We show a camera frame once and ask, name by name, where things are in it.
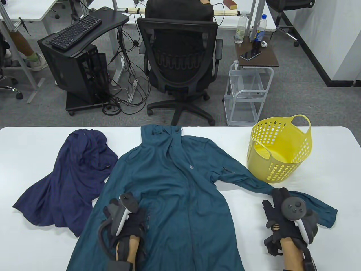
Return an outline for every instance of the basket handle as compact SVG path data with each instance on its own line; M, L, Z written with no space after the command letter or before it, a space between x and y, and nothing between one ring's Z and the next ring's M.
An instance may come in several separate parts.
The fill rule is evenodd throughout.
M258 140L256 140L255 139L255 142L257 142L258 144L260 144L269 154L270 154L270 156L268 157L268 159L267 159L267 161L269 160L269 159L271 159L271 152L266 148L266 146L265 145L263 145L261 142L259 142Z
M311 132L311 122L310 122L310 120L305 115L298 114L298 115L294 115L294 116L291 117L292 118L291 122L294 120L295 117L303 117L304 119L307 120L309 128L308 128L307 132L305 132L304 134L309 134Z

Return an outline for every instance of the soda bottle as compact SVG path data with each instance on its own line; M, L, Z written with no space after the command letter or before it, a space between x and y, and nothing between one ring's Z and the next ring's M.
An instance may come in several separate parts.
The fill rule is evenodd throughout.
M252 45L253 49L258 50L261 47L261 42L262 42L263 36L265 35L265 30L266 30L266 26L267 26L266 17L267 17L267 15L263 14L262 19L257 24L256 36L255 36L255 39L254 39L253 45Z
M246 13L247 13L247 11L242 11L241 16L239 17L239 20L238 20L236 35L234 36L234 42L237 44L241 44L243 42L244 33L247 28Z

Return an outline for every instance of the sneaker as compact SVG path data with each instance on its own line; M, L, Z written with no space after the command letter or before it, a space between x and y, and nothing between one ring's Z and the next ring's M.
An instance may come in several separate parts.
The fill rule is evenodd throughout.
M48 66L48 64L46 63L46 60L44 58L43 55L40 55L38 53L36 53L37 56L39 57L38 61L30 61L30 66L31 66L31 70L34 72L38 72L44 68L46 68Z
M5 53L5 56L4 56L5 59L9 59L11 58L11 52L9 49L6 49L6 53Z

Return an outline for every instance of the hand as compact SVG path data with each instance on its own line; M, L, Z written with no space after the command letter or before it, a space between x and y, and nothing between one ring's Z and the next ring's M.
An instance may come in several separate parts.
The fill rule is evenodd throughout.
M286 188L272 190L272 198L274 208L268 200L262 202L268 222L267 228L271 228L273 233L273 240L279 241L281 238L291 237L303 240L301 232L296 227L293 221L286 219L281 212L282 202L290 197L290 193Z

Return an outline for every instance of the yellow basket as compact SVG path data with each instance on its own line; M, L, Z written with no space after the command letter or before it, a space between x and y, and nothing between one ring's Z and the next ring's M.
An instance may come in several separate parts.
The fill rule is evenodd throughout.
M291 123L298 116L308 121L306 133ZM256 178L277 183L285 180L311 151L311 122L306 116L268 118L252 128L247 166Z

